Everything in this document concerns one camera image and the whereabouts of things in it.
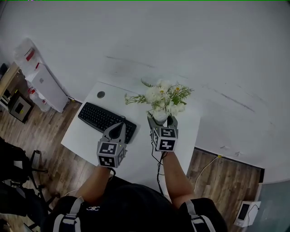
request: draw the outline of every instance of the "white desk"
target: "white desk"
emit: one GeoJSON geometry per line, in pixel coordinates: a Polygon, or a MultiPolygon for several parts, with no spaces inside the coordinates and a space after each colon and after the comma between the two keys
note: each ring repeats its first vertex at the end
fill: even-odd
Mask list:
{"type": "MultiPolygon", "coordinates": [[[[157,161],[151,156],[150,128],[146,115],[146,110],[150,109],[150,105],[125,105],[125,93],[131,94],[123,89],[97,82],[86,97],[85,102],[96,104],[120,116],[123,115],[127,120],[137,125],[134,136],[127,145],[128,152],[126,157],[116,169],[116,175],[131,183],[143,184],[158,191],[156,180],[157,161]],[[106,94],[101,99],[97,98],[99,91],[104,91],[106,94]]],[[[90,163],[98,165],[97,142],[101,139],[102,133],[77,117],[83,105],[63,137],[62,144],[90,163]]],[[[188,105],[185,112],[176,117],[178,120],[179,139],[175,153],[185,173],[187,173],[193,154],[200,121],[199,114],[188,105]]],[[[154,152],[154,156],[160,159],[161,152],[154,152]]],[[[159,178],[161,187],[166,193],[164,176],[159,176],[159,178]]]]}

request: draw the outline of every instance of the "white device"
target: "white device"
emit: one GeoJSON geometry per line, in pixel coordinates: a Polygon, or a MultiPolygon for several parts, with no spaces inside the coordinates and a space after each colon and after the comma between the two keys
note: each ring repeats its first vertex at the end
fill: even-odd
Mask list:
{"type": "Polygon", "coordinates": [[[63,111],[68,102],[68,97],[43,64],[39,64],[35,71],[27,75],[25,79],[37,90],[41,99],[45,99],[58,112],[63,111]]]}
{"type": "Polygon", "coordinates": [[[253,224],[261,201],[243,201],[234,225],[238,227],[247,227],[253,224]]]}

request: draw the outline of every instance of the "logo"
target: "logo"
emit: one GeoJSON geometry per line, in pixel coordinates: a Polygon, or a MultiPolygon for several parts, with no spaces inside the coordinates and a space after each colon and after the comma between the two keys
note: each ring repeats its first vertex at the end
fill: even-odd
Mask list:
{"type": "Polygon", "coordinates": [[[87,210],[89,211],[99,211],[100,206],[89,207],[87,210]]]}

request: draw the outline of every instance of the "chair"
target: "chair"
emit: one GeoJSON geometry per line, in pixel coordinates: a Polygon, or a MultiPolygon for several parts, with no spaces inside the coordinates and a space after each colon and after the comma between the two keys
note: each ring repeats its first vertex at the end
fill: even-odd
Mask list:
{"type": "Polygon", "coordinates": [[[30,178],[34,187],[38,189],[32,172],[48,172],[47,170],[32,168],[34,156],[35,154],[40,154],[39,150],[34,150],[29,160],[24,150],[20,147],[6,143],[4,139],[0,137],[0,153],[0,180],[10,179],[22,185],[30,178]]]}
{"type": "Polygon", "coordinates": [[[32,230],[40,226],[42,220],[48,216],[48,212],[52,211],[49,204],[56,197],[60,198],[60,195],[55,194],[46,202],[41,191],[37,196],[33,189],[19,186],[14,188],[0,182],[0,213],[28,216],[34,224],[24,227],[32,230]]]}

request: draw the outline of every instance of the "green leaves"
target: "green leaves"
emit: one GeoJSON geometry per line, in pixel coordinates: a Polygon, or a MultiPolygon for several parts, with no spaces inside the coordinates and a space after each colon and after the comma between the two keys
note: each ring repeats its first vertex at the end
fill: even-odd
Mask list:
{"type": "Polygon", "coordinates": [[[154,87],[154,85],[150,85],[147,82],[143,81],[142,79],[141,79],[141,82],[142,82],[143,85],[145,85],[145,86],[147,86],[149,88],[154,87]]]}
{"type": "Polygon", "coordinates": [[[186,103],[183,101],[184,99],[186,99],[191,92],[193,91],[193,89],[179,85],[180,89],[176,89],[177,86],[172,86],[169,89],[169,95],[171,98],[171,101],[173,101],[173,103],[175,105],[179,104],[179,103],[183,103],[186,105],[186,103]]]}
{"type": "Polygon", "coordinates": [[[133,97],[129,97],[127,96],[127,94],[125,94],[125,104],[128,105],[130,103],[146,103],[147,100],[146,100],[146,97],[145,95],[138,95],[138,96],[133,96],[133,97]]]}

